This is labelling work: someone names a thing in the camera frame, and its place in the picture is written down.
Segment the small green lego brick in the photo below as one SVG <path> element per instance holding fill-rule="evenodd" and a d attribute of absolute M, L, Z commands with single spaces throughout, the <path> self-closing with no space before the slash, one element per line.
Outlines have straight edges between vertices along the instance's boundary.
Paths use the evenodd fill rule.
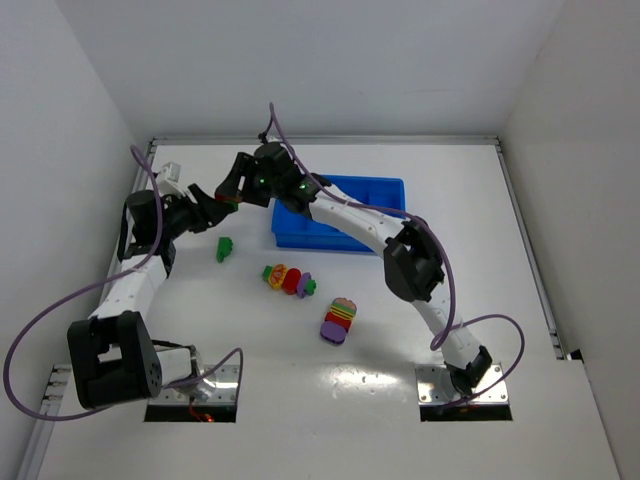
<path fill-rule="evenodd" d="M 239 210 L 239 203 L 235 200 L 226 200 L 226 203 L 230 206 L 233 212 L 237 212 Z"/>

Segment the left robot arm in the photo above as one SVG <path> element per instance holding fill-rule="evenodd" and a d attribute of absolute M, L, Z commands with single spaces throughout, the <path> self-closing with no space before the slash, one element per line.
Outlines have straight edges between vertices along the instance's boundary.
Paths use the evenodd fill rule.
<path fill-rule="evenodd" d="M 129 195 L 123 209 L 118 259 L 122 277 L 86 320 L 67 330 L 79 403 L 99 410 L 159 396 L 166 387 L 196 391 L 204 378 L 192 345 L 157 350 L 144 318 L 169 277 L 175 240 L 218 225 L 236 205 L 205 194 L 192 184 L 185 196 L 151 190 Z"/>

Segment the red flower lego brick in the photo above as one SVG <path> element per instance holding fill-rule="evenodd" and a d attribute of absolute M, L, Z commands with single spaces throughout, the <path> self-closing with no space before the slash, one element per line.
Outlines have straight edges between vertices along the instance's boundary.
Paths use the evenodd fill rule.
<path fill-rule="evenodd" d="M 215 194 L 215 199 L 222 202 L 237 202 L 234 197 L 228 197 L 217 193 Z"/>

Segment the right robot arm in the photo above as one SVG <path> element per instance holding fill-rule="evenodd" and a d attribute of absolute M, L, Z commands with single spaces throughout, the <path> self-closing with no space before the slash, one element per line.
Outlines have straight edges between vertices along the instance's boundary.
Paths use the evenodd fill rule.
<path fill-rule="evenodd" d="M 426 222 L 388 207 L 368 206 L 325 177 L 309 172 L 280 142 L 239 153 L 217 187 L 218 199 L 266 207 L 279 200 L 290 212 L 330 226 L 383 261 L 387 288 L 410 303 L 433 334 L 454 388 L 470 397 L 489 370 L 488 350 L 460 323 L 452 269 Z"/>

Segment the green curved lego brick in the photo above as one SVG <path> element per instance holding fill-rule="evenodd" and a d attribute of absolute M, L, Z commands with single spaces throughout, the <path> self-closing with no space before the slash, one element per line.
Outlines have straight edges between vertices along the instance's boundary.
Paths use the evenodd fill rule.
<path fill-rule="evenodd" d="M 220 237 L 216 247 L 216 260 L 223 263 L 233 251 L 233 240 L 230 237 Z"/>

